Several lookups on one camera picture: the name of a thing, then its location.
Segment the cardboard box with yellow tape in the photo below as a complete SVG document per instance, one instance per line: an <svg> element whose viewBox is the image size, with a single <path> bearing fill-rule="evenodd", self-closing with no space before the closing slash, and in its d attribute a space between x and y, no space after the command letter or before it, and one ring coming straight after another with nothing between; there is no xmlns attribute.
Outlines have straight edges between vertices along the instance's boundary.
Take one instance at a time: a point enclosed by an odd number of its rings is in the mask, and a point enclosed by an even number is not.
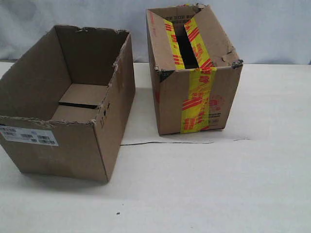
<svg viewBox="0 0 311 233"><path fill-rule="evenodd" d="M158 133L225 128L243 60L209 5L146 11Z"/></svg>

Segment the brown cardboard box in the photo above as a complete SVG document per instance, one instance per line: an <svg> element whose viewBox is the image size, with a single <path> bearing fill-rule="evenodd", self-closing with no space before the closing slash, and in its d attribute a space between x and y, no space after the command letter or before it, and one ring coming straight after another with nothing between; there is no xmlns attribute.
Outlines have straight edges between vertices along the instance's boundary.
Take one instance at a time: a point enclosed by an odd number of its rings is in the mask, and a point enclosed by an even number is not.
<svg viewBox="0 0 311 233"><path fill-rule="evenodd" d="M0 143L23 173L107 183L135 91L128 31L55 25L0 80Z"/></svg>

